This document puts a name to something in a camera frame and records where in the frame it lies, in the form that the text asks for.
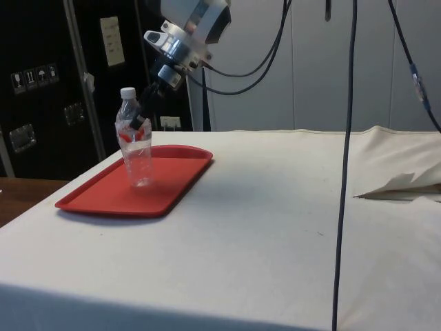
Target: wall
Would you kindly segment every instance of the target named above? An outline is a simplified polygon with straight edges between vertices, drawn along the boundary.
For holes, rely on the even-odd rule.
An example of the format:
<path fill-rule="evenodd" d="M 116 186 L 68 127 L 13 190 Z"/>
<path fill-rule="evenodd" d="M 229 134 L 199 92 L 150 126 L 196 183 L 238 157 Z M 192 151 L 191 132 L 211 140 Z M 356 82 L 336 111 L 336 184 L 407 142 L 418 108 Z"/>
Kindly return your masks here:
<path fill-rule="evenodd" d="M 212 47 L 212 65 L 243 73 L 270 48 L 280 23 L 282 0 L 240 0 L 233 23 Z M 439 0 L 394 0 L 413 60 L 426 82 L 435 113 L 441 109 L 441 21 Z M 237 97 L 209 94 L 213 130 L 308 128 L 342 130 L 347 109 L 351 0 L 334 0 L 325 22 L 325 0 L 293 0 L 273 67 L 254 90 Z M 256 77 L 230 79 L 207 74 L 219 90 L 247 86 Z M 198 95 L 198 88 L 189 87 Z M 192 98 L 194 116 L 201 103 Z M 416 98 L 387 0 L 359 1 L 354 77 L 355 130 L 381 125 L 398 130 L 432 130 Z"/>

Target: red tray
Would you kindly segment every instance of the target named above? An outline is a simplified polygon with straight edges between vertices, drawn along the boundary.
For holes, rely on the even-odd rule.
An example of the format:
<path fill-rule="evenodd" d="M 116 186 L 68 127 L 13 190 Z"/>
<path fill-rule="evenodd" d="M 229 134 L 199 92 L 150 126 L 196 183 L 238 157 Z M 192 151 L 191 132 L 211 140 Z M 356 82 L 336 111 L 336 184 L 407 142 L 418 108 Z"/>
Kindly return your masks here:
<path fill-rule="evenodd" d="M 130 187 L 124 160 L 91 178 L 55 204 L 62 210 L 138 217 L 167 214 L 211 165 L 213 154 L 190 146 L 152 147 L 153 182 Z"/>

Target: black cable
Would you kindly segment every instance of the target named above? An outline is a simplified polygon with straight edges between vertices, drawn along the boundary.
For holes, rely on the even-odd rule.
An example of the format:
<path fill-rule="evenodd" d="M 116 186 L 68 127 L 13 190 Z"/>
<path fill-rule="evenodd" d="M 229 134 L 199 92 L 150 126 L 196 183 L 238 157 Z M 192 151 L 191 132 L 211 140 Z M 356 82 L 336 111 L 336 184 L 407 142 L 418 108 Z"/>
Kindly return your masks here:
<path fill-rule="evenodd" d="M 286 12 L 288 12 L 289 7 L 291 6 L 291 3 L 292 3 L 292 0 L 289 0 L 288 3 L 286 2 L 286 0 L 284 0 L 284 8 L 286 8 Z M 239 95 L 239 94 L 242 94 L 242 93 L 248 92 L 249 90 L 251 90 L 252 88 L 254 88 L 255 86 L 257 86 L 257 85 L 258 85 L 258 84 L 259 84 L 259 83 L 260 83 L 260 82 L 266 77 L 267 73 L 269 72 L 269 69 L 271 69 L 271 66 L 272 66 L 272 64 L 273 64 L 273 62 L 274 62 L 274 59 L 276 58 L 277 51 L 278 51 L 278 48 L 279 48 L 279 46 L 280 46 L 280 40 L 282 39 L 283 28 L 285 27 L 286 18 L 287 18 L 287 15 L 284 15 L 284 16 L 283 16 L 283 24 L 282 24 L 281 33 L 278 35 L 278 40 L 277 40 L 276 48 L 275 48 L 274 51 L 273 51 L 273 54 L 272 54 L 272 56 L 271 56 L 271 59 L 269 60 L 269 63 L 268 63 L 268 65 L 267 65 L 267 67 L 265 68 L 265 71 L 261 74 L 261 76 L 260 76 L 260 77 L 259 77 L 254 83 L 252 83 L 252 84 L 251 84 L 250 86 L 248 86 L 247 88 L 243 88 L 242 90 L 235 91 L 235 92 L 223 92 L 223 91 L 215 90 L 215 89 L 213 89 L 213 88 L 206 87 L 206 88 L 207 88 L 207 91 L 210 91 L 210 92 L 215 93 L 215 94 L 232 96 L 232 95 Z M 188 77 L 189 77 L 189 79 L 190 79 L 191 81 L 193 81 L 197 86 L 199 86 L 199 87 L 203 87 L 202 83 L 200 83 L 197 79 L 195 79 L 195 78 L 192 77 L 191 75 L 188 75 Z"/>
<path fill-rule="evenodd" d="M 331 21 L 331 0 L 326 0 L 325 21 Z"/>
<path fill-rule="evenodd" d="M 389 7 L 391 8 L 391 12 L 392 12 L 392 16 L 393 16 L 393 21 L 395 22 L 395 26 L 397 28 L 398 36 L 400 37 L 402 47 L 404 48 L 404 53 L 406 53 L 407 61 L 411 65 L 413 63 L 412 57 L 411 57 L 411 53 L 409 52 L 406 40 L 404 39 L 404 35 L 402 33 L 402 30 L 401 30 L 401 25 L 400 25 L 400 22 L 398 21 L 397 12 L 395 10 L 395 7 L 393 6 L 392 0 L 387 0 L 387 2 L 389 2 Z"/>
<path fill-rule="evenodd" d="M 349 46 L 349 91 L 347 96 L 347 120 L 345 148 L 343 152 L 342 187 L 340 192 L 340 212 L 338 215 L 337 249 L 336 249 L 336 272 L 334 277 L 334 300 L 332 303 L 332 331 L 337 331 L 338 315 L 338 289 L 340 285 L 340 264 L 342 255 L 343 221 L 345 219 L 346 187 L 347 187 L 347 168 L 349 162 L 349 143 L 352 130 L 352 106 L 353 106 L 353 57 L 355 53 L 358 2 L 352 1 L 352 31 L 351 45 Z"/>
<path fill-rule="evenodd" d="M 274 42 L 273 42 L 273 44 L 272 44 L 272 46 L 271 46 L 271 49 L 270 49 L 269 52 L 267 53 L 266 57 L 265 57 L 265 58 L 263 59 L 263 61 L 257 66 L 256 69 L 254 69 L 254 70 L 248 72 L 247 74 L 227 74 L 227 73 L 225 73 L 225 72 L 222 72 L 222 71 L 220 71 L 220 70 L 218 70 L 218 69 L 212 67 L 212 66 L 211 66 L 210 64 L 208 64 L 208 63 L 206 63 L 204 66 L 205 66 L 207 69 L 210 69 L 211 71 L 215 72 L 216 74 L 220 74 L 220 75 L 225 76 L 225 77 L 244 78 L 244 77 L 251 76 L 252 74 L 255 74 L 256 72 L 258 72 L 258 71 L 264 66 L 264 64 L 267 63 L 269 57 L 271 56 L 271 54 L 272 54 L 273 51 L 274 51 L 274 48 L 276 48 L 276 46 L 277 46 L 278 36 L 279 36 L 281 33 L 283 33 L 283 22 L 284 22 L 284 20 L 285 20 L 285 17 L 288 15 L 288 6 L 287 6 L 286 3 L 287 3 L 286 1 L 283 2 L 282 21 L 280 22 L 280 27 L 279 27 L 279 29 L 278 29 L 278 32 L 277 32 L 276 38 L 274 39 Z"/>
<path fill-rule="evenodd" d="M 406 53 L 407 61 L 409 62 L 409 65 L 411 67 L 411 73 L 413 78 L 413 83 L 415 84 L 416 91 L 418 94 L 418 97 L 420 98 L 420 101 L 422 102 L 424 109 L 427 111 L 427 114 L 429 115 L 430 120 L 432 121 L 433 126 L 435 126 L 436 130 L 438 130 L 439 133 L 441 133 L 441 126 L 438 124 L 438 122 L 435 119 L 435 116 L 432 112 L 432 107 L 429 102 L 429 98 L 427 96 L 426 88 L 424 87 L 424 84 L 422 82 L 421 76 L 418 73 L 418 69 L 416 68 L 415 63 L 412 61 L 411 53 L 409 52 L 409 49 L 407 47 L 406 39 L 404 38 L 404 35 L 401 30 L 400 21 L 398 20 L 397 12 L 395 10 L 395 7 L 393 6 L 392 0 L 388 0 L 389 7 L 391 8 L 393 21 L 395 22 L 395 27 L 398 31 L 398 36 L 400 36 L 401 45 L 404 49 L 404 53 Z"/>

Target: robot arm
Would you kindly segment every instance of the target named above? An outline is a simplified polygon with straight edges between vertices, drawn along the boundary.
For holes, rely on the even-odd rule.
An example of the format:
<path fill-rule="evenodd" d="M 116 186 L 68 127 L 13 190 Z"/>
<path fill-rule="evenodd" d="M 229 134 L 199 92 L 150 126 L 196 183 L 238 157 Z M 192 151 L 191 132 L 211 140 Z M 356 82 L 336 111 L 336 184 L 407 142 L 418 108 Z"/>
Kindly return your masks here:
<path fill-rule="evenodd" d="M 145 0 L 148 8 L 169 19 L 161 32 L 147 31 L 144 39 L 161 53 L 152 68 L 155 82 L 141 98 L 142 111 L 130 126 L 138 130 L 151 107 L 160 108 L 164 91 L 178 90 L 185 74 L 212 55 L 207 45 L 218 43 L 231 23 L 230 0 Z"/>

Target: electrical outlet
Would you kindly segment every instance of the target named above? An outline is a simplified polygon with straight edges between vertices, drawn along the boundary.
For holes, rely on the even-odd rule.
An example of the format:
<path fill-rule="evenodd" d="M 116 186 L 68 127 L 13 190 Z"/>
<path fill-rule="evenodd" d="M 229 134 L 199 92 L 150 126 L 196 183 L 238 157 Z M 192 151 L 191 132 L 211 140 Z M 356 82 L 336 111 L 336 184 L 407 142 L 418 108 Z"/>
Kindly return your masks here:
<path fill-rule="evenodd" d="M 164 129 L 180 129 L 181 119 L 179 117 L 161 116 L 161 126 Z"/>

